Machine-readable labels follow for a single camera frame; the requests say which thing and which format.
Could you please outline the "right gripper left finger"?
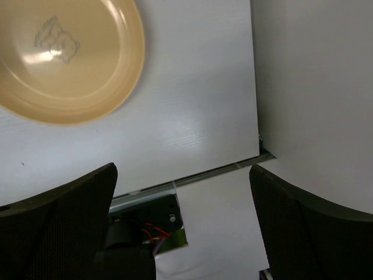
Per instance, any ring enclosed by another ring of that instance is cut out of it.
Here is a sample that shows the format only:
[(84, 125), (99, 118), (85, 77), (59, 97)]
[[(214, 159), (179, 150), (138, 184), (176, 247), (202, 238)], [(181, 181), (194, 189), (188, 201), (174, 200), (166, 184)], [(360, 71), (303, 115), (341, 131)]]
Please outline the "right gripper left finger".
[(115, 164), (1, 207), (1, 279), (88, 279), (115, 186)]

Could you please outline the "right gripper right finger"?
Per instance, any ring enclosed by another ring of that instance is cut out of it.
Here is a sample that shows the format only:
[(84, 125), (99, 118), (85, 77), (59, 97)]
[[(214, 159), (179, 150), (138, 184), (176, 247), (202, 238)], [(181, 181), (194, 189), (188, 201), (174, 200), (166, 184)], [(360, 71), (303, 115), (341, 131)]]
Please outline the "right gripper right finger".
[(372, 214), (311, 194), (257, 164), (249, 181), (273, 279), (372, 279)]

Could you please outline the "tan plate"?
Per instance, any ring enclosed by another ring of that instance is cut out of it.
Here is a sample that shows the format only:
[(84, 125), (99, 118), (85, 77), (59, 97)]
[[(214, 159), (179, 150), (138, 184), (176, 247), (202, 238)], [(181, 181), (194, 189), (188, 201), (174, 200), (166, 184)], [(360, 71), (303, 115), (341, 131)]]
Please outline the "tan plate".
[(145, 61), (134, 1), (2, 1), (1, 107), (76, 125), (131, 95)]

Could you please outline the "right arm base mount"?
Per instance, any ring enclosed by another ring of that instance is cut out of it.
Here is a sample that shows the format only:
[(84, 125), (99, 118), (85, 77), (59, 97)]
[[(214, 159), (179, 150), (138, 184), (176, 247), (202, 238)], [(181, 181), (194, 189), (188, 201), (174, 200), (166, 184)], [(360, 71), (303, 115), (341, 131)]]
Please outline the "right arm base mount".
[(129, 202), (109, 213), (90, 279), (156, 279), (156, 256), (187, 244), (175, 194)]

